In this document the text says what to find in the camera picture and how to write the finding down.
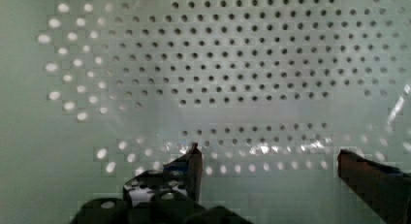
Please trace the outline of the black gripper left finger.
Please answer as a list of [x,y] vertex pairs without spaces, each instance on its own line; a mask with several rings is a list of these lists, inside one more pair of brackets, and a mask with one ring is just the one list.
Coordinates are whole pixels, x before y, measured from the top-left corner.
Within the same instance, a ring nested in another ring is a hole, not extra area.
[[123,199],[130,205],[149,202],[151,197],[165,190],[175,190],[198,202],[203,173],[203,155],[197,143],[160,170],[147,170],[125,182]]

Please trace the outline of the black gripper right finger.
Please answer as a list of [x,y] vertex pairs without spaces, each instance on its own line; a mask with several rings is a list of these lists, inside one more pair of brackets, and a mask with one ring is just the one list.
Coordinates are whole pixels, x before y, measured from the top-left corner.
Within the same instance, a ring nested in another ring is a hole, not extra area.
[[387,224],[410,224],[410,174],[341,149],[338,176]]

